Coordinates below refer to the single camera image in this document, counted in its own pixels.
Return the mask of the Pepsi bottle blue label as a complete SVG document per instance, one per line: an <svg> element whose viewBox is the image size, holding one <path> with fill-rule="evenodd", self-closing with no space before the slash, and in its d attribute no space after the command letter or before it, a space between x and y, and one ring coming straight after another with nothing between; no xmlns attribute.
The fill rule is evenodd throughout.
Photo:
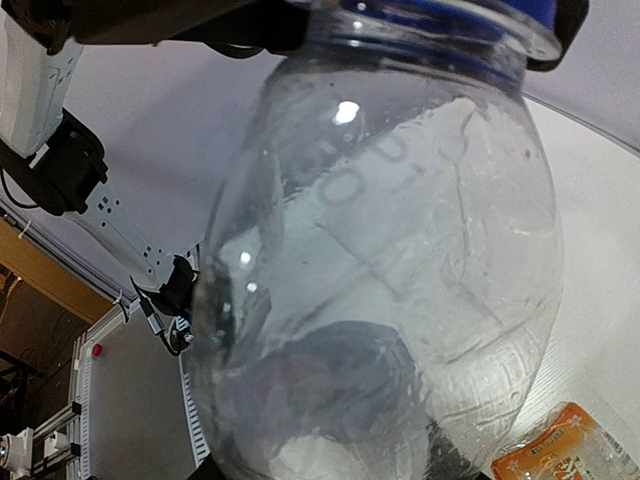
<svg viewBox="0 0 640 480"><path fill-rule="evenodd" d="M562 293L553 1L317 1L217 191L187 367L222 479L475 479Z"/></svg>

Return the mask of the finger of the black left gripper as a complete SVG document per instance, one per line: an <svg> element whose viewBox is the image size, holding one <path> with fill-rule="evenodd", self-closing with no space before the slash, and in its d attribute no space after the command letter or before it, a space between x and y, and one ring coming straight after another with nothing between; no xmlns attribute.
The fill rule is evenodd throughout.
<svg viewBox="0 0 640 480"><path fill-rule="evenodd" d="M556 2L554 35L559 40L562 52L556 60L528 60L528 70L547 73L555 70L564 60L571 44L588 15L588 0L559 0Z"/></svg>

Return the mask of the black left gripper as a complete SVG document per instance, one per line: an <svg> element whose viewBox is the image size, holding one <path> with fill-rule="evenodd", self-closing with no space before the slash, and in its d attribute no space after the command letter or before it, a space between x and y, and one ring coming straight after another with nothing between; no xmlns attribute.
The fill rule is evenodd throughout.
<svg viewBox="0 0 640 480"><path fill-rule="evenodd" d="M31 1L29 35L49 54L83 45L192 41L289 52L303 42L310 12L290 1Z"/></svg>

